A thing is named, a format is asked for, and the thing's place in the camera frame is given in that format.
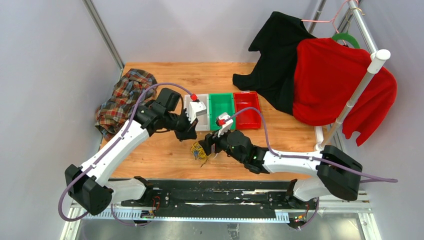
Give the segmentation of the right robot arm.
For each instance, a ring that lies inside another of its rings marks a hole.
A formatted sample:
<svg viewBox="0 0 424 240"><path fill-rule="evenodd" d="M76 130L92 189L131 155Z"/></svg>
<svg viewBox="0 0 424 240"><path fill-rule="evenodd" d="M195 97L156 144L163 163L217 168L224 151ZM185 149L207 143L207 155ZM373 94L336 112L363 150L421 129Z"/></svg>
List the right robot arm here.
<svg viewBox="0 0 424 240"><path fill-rule="evenodd" d="M363 166L335 146L326 145L323 150L312 152L277 151L252 144L239 130L222 135L209 133L199 144L207 156L225 152L254 174L308 175L308 179L290 182L285 200L291 208L326 195L345 201L358 198Z"/></svg>

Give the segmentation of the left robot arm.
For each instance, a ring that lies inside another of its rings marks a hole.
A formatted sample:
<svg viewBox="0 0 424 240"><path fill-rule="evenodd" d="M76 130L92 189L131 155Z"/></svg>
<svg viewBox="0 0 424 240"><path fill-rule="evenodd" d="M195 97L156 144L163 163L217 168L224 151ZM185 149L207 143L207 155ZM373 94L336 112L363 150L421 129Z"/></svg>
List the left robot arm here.
<svg viewBox="0 0 424 240"><path fill-rule="evenodd" d="M67 194L93 216L112 204L128 200L135 200L142 207L149 206L153 193L144 178L109 179L137 146L161 130L173 131L179 141L197 138L198 117L207 113L207 107L192 94L191 100L177 114L174 111L182 99L178 92L163 88L156 99L140 104L134 118L127 120L99 152L81 166L71 164L65 170Z"/></svg>

